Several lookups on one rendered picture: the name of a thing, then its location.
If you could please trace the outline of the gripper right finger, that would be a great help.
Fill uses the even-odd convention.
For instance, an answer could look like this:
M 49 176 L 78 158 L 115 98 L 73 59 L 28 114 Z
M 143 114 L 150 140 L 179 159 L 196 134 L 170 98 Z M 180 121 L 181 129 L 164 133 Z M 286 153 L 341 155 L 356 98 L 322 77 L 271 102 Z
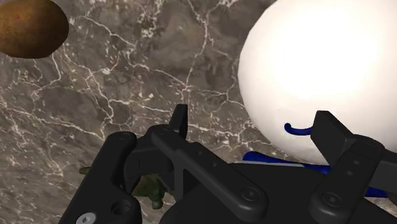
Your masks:
M 331 166 L 310 197 L 318 224 L 397 224 L 365 199 L 369 187 L 397 194 L 397 153 L 353 134 L 329 111 L 317 111 L 310 138 Z

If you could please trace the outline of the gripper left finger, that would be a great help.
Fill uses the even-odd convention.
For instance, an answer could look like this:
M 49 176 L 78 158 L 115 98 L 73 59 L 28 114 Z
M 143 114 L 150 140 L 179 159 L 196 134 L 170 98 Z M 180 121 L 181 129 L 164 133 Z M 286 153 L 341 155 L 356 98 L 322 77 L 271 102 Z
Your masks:
M 186 140 L 187 107 L 176 106 L 168 125 L 154 125 L 148 140 L 174 168 L 174 197 L 188 193 L 184 173 L 188 171 L 236 217 L 245 222 L 264 219 L 267 194 L 231 165 L 199 143 Z M 110 134 L 59 224 L 142 224 L 140 203 L 126 186 L 124 167 L 137 137 L 132 132 Z

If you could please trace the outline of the dark green lumpy object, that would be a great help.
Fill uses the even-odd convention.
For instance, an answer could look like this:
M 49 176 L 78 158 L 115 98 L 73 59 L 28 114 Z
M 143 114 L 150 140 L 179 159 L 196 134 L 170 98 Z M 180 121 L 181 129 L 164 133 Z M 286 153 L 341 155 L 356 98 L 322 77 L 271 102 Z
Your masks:
M 120 184 L 120 188 L 134 197 L 150 199 L 152 209 L 163 207 L 163 197 L 167 191 L 156 174 L 125 180 L 124 184 Z

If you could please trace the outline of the blue long object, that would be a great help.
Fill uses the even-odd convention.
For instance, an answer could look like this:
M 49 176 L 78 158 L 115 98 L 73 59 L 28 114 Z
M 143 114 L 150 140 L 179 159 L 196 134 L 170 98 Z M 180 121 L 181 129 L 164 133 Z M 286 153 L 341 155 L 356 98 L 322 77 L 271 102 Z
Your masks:
M 328 174 L 331 167 L 329 165 L 314 165 L 306 164 L 300 162 L 292 162 L 288 160 L 283 160 L 280 158 L 274 158 L 256 151 L 247 152 L 242 159 L 242 163 L 254 163 L 254 164 L 268 164 L 268 165 L 282 165 L 282 166 L 293 166 L 293 167 L 304 167 L 307 169 L 313 169 L 319 171 L 322 174 Z M 379 190 L 377 188 L 369 187 L 366 191 L 366 197 L 376 197 L 376 198 L 387 198 L 388 195 L 385 191 Z

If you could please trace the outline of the white round vase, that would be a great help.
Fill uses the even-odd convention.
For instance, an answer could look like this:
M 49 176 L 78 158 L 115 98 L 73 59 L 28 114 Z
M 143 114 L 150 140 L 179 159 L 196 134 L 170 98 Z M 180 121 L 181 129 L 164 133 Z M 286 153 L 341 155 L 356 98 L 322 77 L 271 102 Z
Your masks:
M 397 0 L 276 0 L 238 81 L 254 126 L 288 155 L 326 162 L 303 134 L 319 110 L 397 152 Z

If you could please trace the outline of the brown potato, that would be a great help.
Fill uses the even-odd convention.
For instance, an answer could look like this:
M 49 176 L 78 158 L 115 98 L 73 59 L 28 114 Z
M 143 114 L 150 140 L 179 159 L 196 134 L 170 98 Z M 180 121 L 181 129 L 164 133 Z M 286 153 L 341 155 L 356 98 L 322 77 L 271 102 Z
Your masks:
M 66 14 L 52 0 L 0 3 L 0 52 L 10 57 L 41 59 L 67 39 Z

